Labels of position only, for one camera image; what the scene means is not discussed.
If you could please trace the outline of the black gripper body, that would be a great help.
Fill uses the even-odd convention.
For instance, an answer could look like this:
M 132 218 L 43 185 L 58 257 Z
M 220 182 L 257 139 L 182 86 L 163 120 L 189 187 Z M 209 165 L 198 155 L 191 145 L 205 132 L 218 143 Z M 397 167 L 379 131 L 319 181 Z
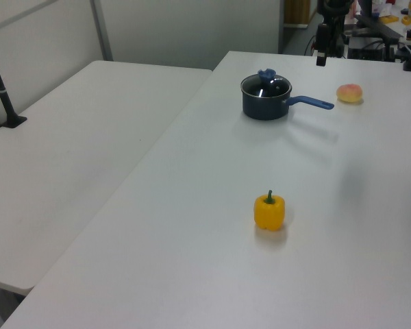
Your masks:
M 316 50 L 327 51 L 329 47 L 329 25 L 321 23 L 316 31 Z

